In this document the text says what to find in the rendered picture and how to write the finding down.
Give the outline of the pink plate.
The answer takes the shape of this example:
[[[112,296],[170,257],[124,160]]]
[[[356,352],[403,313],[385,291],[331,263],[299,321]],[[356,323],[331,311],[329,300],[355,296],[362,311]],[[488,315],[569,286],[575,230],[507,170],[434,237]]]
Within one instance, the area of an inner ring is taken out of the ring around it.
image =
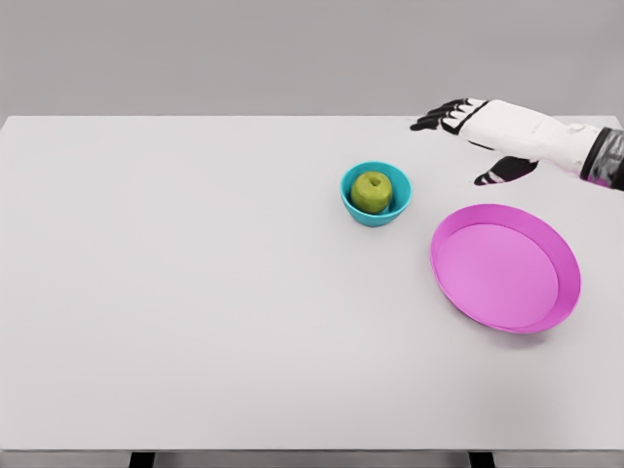
[[[478,204],[449,214],[433,233],[429,256],[446,298],[496,330],[545,332],[571,315],[581,295],[569,244],[518,208]]]

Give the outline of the green apple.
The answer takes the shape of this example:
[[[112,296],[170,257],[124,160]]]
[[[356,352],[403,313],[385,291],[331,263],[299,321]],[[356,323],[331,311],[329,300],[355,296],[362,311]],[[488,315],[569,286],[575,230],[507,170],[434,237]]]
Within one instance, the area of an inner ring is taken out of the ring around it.
[[[359,211],[377,215],[390,204],[393,186],[389,177],[380,172],[366,172],[359,175],[350,190],[352,205]]]

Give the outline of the blue bowl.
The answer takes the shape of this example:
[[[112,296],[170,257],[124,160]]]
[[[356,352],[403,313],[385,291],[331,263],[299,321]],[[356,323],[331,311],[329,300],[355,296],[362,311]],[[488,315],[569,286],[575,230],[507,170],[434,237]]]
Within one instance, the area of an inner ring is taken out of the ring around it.
[[[392,185],[389,205],[379,214],[367,214],[358,210],[351,201],[351,187],[358,176],[367,172],[379,172],[387,176]],[[409,178],[395,166],[378,161],[360,163],[349,169],[340,181],[340,195],[346,211],[360,224],[380,227],[394,221],[411,201],[412,189]]]

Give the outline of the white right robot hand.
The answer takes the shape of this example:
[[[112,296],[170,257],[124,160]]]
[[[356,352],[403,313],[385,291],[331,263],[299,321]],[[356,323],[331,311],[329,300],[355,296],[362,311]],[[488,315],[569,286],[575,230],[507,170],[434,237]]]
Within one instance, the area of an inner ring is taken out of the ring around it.
[[[552,158],[552,143],[542,126],[553,119],[509,102],[465,97],[448,101],[418,118],[414,132],[443,131],[474,146],[499,152],[499,159],[474,180],[477,186],[506,183],[532,173]]]

